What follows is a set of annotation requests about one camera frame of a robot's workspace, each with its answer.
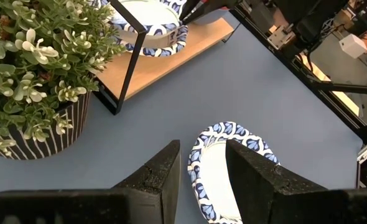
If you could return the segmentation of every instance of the striped pot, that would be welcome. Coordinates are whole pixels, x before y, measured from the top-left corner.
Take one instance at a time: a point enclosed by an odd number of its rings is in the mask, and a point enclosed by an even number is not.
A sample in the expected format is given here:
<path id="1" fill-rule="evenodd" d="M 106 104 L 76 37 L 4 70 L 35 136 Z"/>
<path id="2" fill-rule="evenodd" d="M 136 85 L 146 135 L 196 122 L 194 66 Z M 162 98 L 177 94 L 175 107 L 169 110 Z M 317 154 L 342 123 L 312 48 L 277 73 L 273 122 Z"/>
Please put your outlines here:
<path id="1" fill-rule="evenodd" d="M 88 102 L 90 101 L 91 93 L 81 95 L 76 103 L 72 103 L 59 111 L 61 116 L 66 116 L 71 120 L 73 128 L 65 129 L 66 134 L 58 135 L 56 131 L 56 124 L 53 124 L 50 130 L 44 131 L 49 134 L 49 138 L 45 142 L 33 141 L 33 139 L 25 140 L 23 138 L 23 131 L 19 131 L 15 126 L 9 128 L 9 138 L 16 141 L 16 146 L 9 147 L 8 150 L 12 152 L 11 156 L 6 156 L 0 151 L 0 156 L 8 159 L 42 159 L 52 156 L 58 152 L 62 152 L 68 146 L 73 144 L 80 136 L 85 126 Z"/>

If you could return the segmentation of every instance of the blue floral paper plate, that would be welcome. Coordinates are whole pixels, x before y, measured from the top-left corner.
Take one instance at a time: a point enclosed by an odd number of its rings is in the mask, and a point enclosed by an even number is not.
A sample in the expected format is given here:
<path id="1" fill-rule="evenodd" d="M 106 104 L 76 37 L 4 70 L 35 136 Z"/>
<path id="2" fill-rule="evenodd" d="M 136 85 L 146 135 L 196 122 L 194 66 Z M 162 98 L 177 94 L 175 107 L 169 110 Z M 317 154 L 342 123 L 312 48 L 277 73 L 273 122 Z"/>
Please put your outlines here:
<path id="1" fill-rule="evenodd" d="M 108 0 L 99 0 L 107 5 Z M 146 29 L 146 37 L 140 55 L 166 57 L 180 52 L 186 46 L 188 27 L 179 21 L 186 0 L 122 0 L 127 8 Z M 120 32 L 116 40 L 132 53 L 137 38 L 134 27 L 115 10 L 110 23 Z"/>
<path id="2" fill-rule="evenodd" d="M 280 163 L 262 138 L 234 122 L 214 124 L 200 133 L 188 160 L 188 173 L 200 211 L 209 223 L 242 224 L 226 168 L 228 139 L 240 142 L 275 164 Z"/>

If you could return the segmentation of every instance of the metal frame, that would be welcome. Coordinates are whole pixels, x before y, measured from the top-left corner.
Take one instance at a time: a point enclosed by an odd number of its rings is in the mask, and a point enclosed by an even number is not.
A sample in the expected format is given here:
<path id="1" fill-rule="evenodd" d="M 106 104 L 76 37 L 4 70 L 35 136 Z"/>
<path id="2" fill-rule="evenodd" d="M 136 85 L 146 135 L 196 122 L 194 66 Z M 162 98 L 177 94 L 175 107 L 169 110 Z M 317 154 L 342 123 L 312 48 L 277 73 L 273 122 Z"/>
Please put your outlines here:
<path id="1" fill-rule="evenodd" d="M 264 34 L 256 27 L 248 11 L 241 4 L 231 10 L 230 13 L 367 144 L 367 124 L 332 93 L 332 91 L 344 91 L 367 94 L 367 86 L 320 81 L 299 59 L 296 57 L 289 58 L 284 55 L 283 51 L 275 49 L 267 39 L 270 34 Z"/>
<path id="2" fill-rule="evenodd" d="M 127 22 L 134 27 L 134 29 L 138 33 L 138 37 L 135 41 L 134 50 L 129 61 L 126 77 L 124 78 L 124 83 L 119 98 L 117 98 L 117 96 L 115 96 L 110 91 L 110 89 L 99 78 L 97 78 L 100 85 L 100 91 L 94 92 L 95 96 L 99 98 L 102 104 L 104 104 L 104 106 L 107 107 L 107 109 L 110 110 L 112 114 L 116 115 L 121 111 L 121 108 L 123 107 L 129 82 L 131 81 L 132 74 L 134 73 L 136 62 L 138 60 L 139 53 L 144 43 L 147 31 L 145 27 L 143 27 L 142 24 L 119 1 L 108 1 L 120 13 L 120 15 L 123 16 L 127 20 Z"/>

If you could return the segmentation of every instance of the blue table surface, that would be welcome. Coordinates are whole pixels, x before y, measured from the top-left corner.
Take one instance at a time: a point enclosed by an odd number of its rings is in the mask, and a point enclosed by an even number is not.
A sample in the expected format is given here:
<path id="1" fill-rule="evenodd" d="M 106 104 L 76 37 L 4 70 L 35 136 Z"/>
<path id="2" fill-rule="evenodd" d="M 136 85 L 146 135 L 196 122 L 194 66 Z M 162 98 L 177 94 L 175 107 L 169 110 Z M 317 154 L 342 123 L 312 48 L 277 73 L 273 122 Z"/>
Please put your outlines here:
<path id="1" fill-rule="evenodd" d="M 230 14 L 226 19 L 238 24 Z M 220 121 L 261 136 L 282 166 L 320 185 L 355 186 L 360 138 L 241 26 L 226 44 L 127 100 L 117 116 L 93 96 L 83 134 L 62 153 L 38 161 L 0 158 L 0 191 L 110 188 L 180 139 L 176 223 L 206 223 L 187 159 L 198 134 Z"/>

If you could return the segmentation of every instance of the artificial plant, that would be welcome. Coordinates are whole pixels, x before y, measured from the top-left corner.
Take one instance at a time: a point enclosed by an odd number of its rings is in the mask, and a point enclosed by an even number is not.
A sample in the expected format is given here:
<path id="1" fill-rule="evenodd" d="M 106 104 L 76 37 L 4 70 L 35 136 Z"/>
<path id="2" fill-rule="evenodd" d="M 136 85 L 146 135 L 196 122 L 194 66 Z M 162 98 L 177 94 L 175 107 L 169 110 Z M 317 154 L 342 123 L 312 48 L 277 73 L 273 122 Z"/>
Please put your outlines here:
<path id="1" fill-rule="evenodd" d="M 8 139 L 13 125 L 25 139 L 40 142 L 53 123 L 58 134 L 73 128 L 58 109 L 97 91 L 93 74 L 125 50 L 108 24 L 112 13 L 110 5 L 87 0 L 0 0 L 0 151 L 5 155 L 16 145 Z"/>

